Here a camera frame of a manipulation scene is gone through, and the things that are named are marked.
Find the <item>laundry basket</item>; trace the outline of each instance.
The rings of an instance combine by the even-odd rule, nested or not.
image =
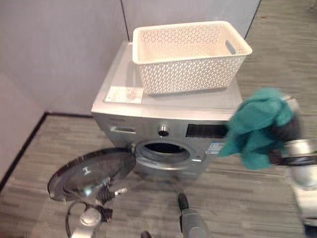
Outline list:
[[[146,94],[225,88],[251,47],[226,21],[136,28],[133,62]]]

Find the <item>white paper label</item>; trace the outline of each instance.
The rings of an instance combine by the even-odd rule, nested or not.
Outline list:
[[[222,149],[222,142],[221,141],[213,141],[208,150],[206,151],[206,154],[218,154],[219,151]]]
[[[105,102],[112,103],[141,103],[143,88],[112,86]]]

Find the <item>green cloth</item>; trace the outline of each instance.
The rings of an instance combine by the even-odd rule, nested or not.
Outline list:
[[[293,116],[294,112],[279,90],[262,88],[256,91],[228,122],[226,144],[219,156],[239,153],[248,169],[269,167],[268,152],[283,148],[283,142],[270,132],[269,127],[283,126]]]

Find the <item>washing machine door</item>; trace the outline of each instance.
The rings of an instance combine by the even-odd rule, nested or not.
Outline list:
[[[135,156],[126,148],[102,149],[80,156],[52,176],[48,183],[50,197],[58,201],[85,200],[102,186],[125,178],[135,163]]]

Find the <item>front-load washing machine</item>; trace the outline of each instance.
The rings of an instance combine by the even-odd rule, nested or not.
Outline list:
[[[145,95],[132,44],[123,43],[92,115],[115,146],[135,154],[135,171],[198,176],[221,149],[225,123],[241,102],[236,80],[222,90]]]
[[[80,156],[60,168],[48,184],[50,197],[90,196],[132,169],[196,178],[222,148],[225,124],[241,102],[235,79],[221,90],[143,94],[132,44],[123,43],[92,107],[94,119],[114,148]]]

